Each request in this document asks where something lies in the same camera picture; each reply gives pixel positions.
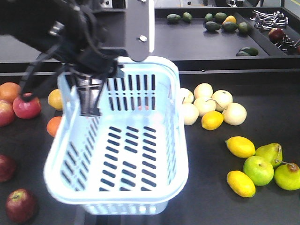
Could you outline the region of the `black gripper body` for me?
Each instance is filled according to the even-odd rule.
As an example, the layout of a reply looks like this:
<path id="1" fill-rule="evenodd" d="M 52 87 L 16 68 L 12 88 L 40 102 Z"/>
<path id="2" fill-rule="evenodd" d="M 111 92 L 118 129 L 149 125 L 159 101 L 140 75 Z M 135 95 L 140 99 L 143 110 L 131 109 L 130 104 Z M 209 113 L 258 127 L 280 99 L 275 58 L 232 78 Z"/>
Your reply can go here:
<path id="1" fill-rule="evenodd" d="M 92 78 L 106 80 L 121 78 L 122 70 L 118 66 L 118 54 L 114 51 L 95 51 L 91 47 L 80 51 L 68 64 L 78 73 L 90 75 Z"/>

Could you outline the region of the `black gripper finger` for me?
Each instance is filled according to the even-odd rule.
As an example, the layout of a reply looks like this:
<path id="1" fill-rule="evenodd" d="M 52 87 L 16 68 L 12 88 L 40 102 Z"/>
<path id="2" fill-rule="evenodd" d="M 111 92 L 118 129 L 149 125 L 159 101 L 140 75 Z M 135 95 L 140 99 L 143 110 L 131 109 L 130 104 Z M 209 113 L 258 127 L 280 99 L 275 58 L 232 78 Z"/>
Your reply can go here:
<path id="1" fill-rule="evenodd" d="M 93 77 L 76 77 L 82 116 L 101 116 L 98 102 L 103 90 L 103 81 Z"/>

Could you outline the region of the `robot arm with black sleeve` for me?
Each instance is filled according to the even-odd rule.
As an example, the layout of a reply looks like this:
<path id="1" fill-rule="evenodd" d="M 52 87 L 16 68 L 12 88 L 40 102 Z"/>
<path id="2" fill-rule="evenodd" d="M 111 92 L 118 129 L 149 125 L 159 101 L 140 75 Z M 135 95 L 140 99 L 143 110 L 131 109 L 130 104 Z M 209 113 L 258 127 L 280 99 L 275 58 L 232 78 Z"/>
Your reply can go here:
<path id="1" fill-rule="evenodd" d="M 2 0 L 0 33 L 40 51 L 58 45 L 52 58 L 68 63 L 87 47 L 95 50 L 91 10 L 72 0 Z"/>

